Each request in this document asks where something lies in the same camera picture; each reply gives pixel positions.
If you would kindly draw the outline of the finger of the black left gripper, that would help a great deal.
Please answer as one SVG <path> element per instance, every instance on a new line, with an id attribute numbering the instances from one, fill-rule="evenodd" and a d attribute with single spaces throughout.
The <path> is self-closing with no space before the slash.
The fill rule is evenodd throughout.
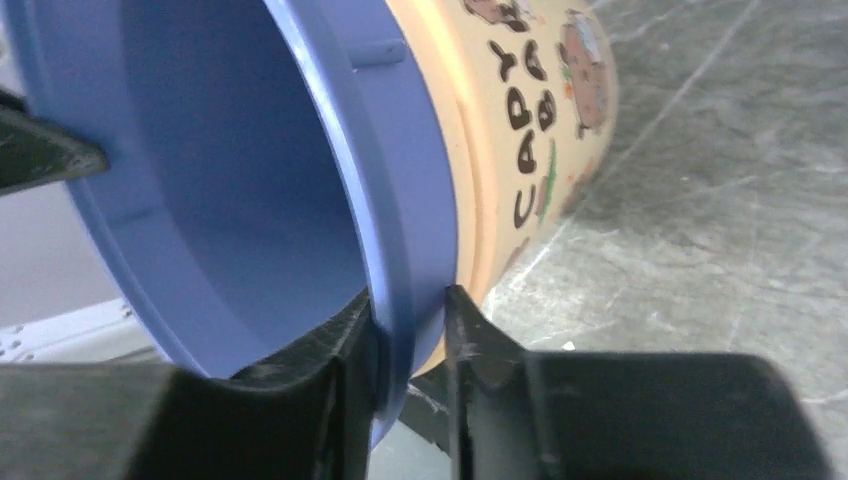
<path id="1" fill-rule="evenodd" d="M 23 99 L 1 91 L 1 194 L 104 172 L 95 144 L 29 114 Z"/>

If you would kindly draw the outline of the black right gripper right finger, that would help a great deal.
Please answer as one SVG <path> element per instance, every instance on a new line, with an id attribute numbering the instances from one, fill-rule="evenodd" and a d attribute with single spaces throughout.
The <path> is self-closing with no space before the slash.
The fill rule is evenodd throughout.
<path id="1" fill-rule="evenodd" d="M 785 377 L 747 354 L 534 351 L 445 298 L 456 479 L 831 479 Z"/>

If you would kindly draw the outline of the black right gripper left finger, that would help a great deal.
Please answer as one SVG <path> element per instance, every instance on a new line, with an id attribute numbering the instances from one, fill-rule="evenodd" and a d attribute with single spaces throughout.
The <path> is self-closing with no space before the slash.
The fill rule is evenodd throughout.
<path id="1" fill-rule="evenodd" d="M 208 379 L 166 364 L 7 364 L 5 479 L 362 479 L 375 411 L 369 298 Z"/>

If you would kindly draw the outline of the blue bucket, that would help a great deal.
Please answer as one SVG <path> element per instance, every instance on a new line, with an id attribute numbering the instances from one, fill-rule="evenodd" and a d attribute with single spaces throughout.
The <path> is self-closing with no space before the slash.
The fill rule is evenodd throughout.
<path id="1" fill-rule="evenodd" d="M 225 378 L 368 289 L 371 439 L 457 273 L 447 149 L 385 1 L 5 1 L 31 112 L 110 167 L 68 184 L 157 347 Z"/>

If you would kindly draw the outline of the cream cartoon bucket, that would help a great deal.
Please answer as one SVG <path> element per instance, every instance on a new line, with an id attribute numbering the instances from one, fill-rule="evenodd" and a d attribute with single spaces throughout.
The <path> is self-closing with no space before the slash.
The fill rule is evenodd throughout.
<path id="1" fill-rule="evenodd" d="M 584 1 L 393 1 L 441 128 L 456 281 L 481 302 L 576 199 L 618 109 L 610 43 Z"/>

